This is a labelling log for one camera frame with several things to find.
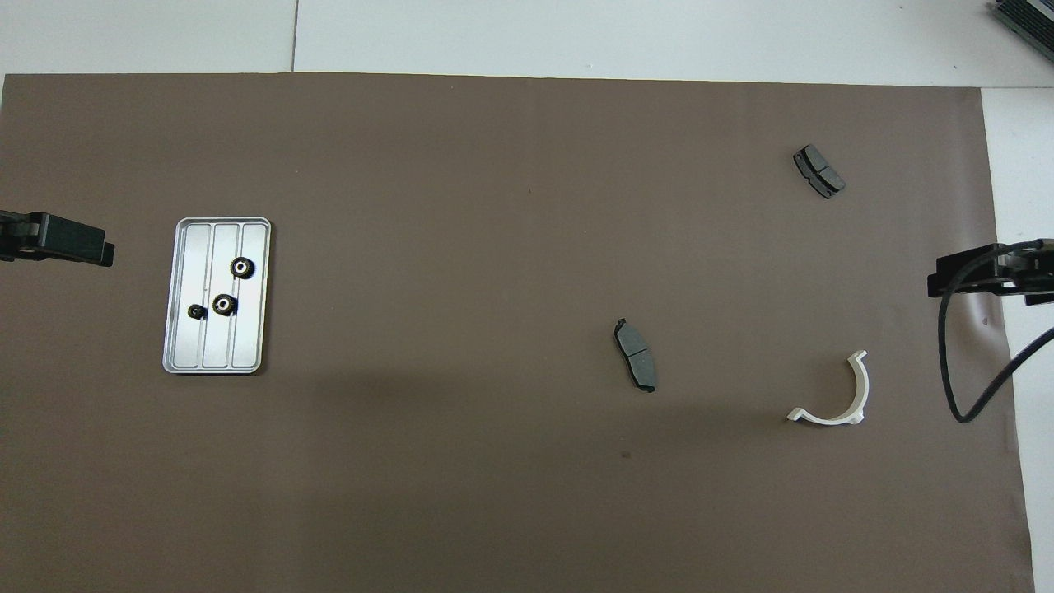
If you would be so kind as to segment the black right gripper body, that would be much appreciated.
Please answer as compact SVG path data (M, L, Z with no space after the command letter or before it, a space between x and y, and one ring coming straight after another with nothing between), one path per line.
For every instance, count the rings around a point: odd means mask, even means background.
M1053 240L1038 239L1011 252L1011 294L1024 297L1024 305L1053 303Z

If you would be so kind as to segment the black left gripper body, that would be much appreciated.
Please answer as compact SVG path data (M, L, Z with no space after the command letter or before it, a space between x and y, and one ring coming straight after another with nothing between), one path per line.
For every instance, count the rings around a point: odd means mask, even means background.
M1 210L1 260L34 259L30 251L23 251L30 230L30 214Z

